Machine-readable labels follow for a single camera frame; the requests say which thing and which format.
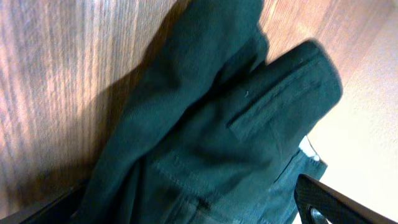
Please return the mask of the black shorts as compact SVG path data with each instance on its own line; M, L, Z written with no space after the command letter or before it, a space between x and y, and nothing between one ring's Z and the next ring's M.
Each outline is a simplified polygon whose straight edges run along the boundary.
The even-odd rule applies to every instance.
M301 143L342 96L314 40L271 64L262 1L192 1L147 67L72 223L292 223Z

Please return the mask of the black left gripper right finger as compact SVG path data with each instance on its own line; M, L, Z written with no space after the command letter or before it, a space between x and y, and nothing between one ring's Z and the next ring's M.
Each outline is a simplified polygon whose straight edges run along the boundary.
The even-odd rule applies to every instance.
M397 224L305 174L298 176L294 199L304 224Z

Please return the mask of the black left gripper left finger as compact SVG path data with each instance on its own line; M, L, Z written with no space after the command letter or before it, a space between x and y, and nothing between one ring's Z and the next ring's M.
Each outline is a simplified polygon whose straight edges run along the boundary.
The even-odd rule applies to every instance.
M80 182L1 219L1 224L66 223L76 214L87 185Z

